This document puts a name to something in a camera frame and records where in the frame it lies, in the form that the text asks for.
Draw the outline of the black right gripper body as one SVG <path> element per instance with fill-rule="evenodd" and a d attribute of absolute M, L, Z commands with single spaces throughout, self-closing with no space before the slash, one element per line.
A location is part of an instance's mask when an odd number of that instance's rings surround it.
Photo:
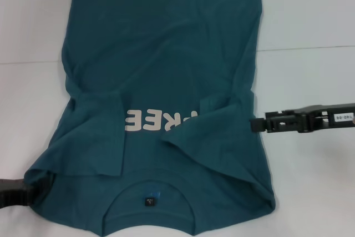
<path fill-rule="evenodd" d="M 299 133 L 354 127 L 354 103 L 312 105 L 297 110 Z"/>

